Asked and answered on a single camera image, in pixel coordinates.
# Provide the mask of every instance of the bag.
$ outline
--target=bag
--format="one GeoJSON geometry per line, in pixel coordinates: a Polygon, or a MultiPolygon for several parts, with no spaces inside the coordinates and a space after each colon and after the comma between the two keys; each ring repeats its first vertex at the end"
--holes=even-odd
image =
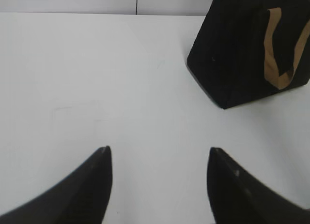
{"type": "Polygon", "coordinates": [[[187,59],[226,109],[307,84],[309,0],[213,0],[187,59]]]}

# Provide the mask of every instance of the black object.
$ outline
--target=black object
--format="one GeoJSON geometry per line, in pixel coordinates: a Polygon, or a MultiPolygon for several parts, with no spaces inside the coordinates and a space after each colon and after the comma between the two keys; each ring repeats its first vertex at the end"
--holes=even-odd
{"type": "Polygon", "coordinates": [[[187,64],[226,109],[307,84],[309,0],[213,0],[187,64]]]}
{"type": "Polygon", "coordinates": [[[0,224],[101,224],[111,187],[111,150],[99,148],[53,188],[1,216],[0,224]]]}
{"type": "Polygon", "coordinates": [[[207,187],[217,224],[310,224],[310,211],[264,186],[220,148],[210,150],[207,187]]]}

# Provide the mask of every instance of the brown paper handle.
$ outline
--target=brown paper handle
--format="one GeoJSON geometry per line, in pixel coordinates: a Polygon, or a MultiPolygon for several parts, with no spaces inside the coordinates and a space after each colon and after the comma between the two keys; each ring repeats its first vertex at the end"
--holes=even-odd
{"type": "Polygon", "coordinates": [[[282,11],[281,8],[269,9],[270,18],[266,30],[264,47],[265,47],[265,62],[264,62],[264,77],[270,84],[279,90],[286,88],[291,83],[296,69],[298,68],[302,53],[305,49],[308,37],[310,35],[310,20],[302,30],[299,39],[294,48],[293,69],[288,70],[283,75],[279,76],[279,69],[274,57],[273,51],[273,34],[279,24],[282,11]]]}

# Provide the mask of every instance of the white table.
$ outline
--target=white table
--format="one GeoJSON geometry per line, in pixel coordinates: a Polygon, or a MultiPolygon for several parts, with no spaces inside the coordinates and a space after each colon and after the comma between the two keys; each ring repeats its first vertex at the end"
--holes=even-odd
{"type": "Polygon", "coordinates": [[[100,146],[105,224],[212,224],[209,149],[310,207],[310,89],[218,108],[185,60],[203,17],[0,14],[0,213],[100,146]]]}

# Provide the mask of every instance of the wall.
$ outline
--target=wall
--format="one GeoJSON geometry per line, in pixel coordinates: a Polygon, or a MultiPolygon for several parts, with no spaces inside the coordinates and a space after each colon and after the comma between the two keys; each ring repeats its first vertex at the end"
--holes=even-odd
{"type": "Polygon", "coordinates": [[[140,15],[206,15],[212,0],[138,0],[140,15]]]}
{"type": "Polygon", "coordinates": [[[135,14],[136,0],[0,0],[0,11],[135,14]]]}
{"type": "Polygon", "coordinates": [[[0,0],[0,12],[205,15],[212,0],[0,0]]]}

